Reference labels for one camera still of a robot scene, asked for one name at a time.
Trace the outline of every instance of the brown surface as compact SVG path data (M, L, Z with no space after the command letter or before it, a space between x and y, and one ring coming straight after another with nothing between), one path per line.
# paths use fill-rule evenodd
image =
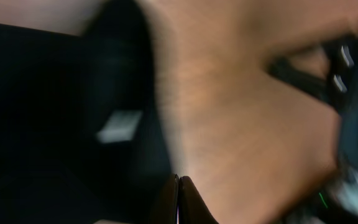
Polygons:
M220 223L265 223L333 169L337 115L272 80L273 55L349 30L358 0L141 0L177 171ZM79 34L99 2L0 0L0 23Z

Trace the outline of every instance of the wooden floor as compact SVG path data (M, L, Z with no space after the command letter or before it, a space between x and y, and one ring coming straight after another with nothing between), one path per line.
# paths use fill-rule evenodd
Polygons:
M358 34L358 0L139 2L154 34L172 160L219 223L267 223L335 169L336 113L264 65ZM0 23L80 34L100 3L0 0Z

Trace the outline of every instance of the green light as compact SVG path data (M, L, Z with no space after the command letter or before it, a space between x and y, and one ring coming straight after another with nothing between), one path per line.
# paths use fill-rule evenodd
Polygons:
M327 206L326 202L324 201L323 196L321 195L321 193L319 193L319 194L320 194L321 200L323 201L324 205L326 206L326 208L328 208L328 206Z

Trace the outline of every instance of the wooden surface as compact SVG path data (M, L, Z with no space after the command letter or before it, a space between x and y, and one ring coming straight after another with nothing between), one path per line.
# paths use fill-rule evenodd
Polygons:
M358 34L358 0L139 2L175 168L219 223L267 223L335 169L336 113L263 67L287 50ZM0 23L80 34L99 6L0 0Z

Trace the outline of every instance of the tan background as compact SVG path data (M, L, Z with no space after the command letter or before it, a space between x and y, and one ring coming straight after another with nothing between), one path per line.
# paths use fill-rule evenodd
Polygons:
M274 56L345 32L358 0L139 0L176 171L219 223L266 223L334 169L338 116L272 80ZM0 23L80 34L102 1L0 0Z

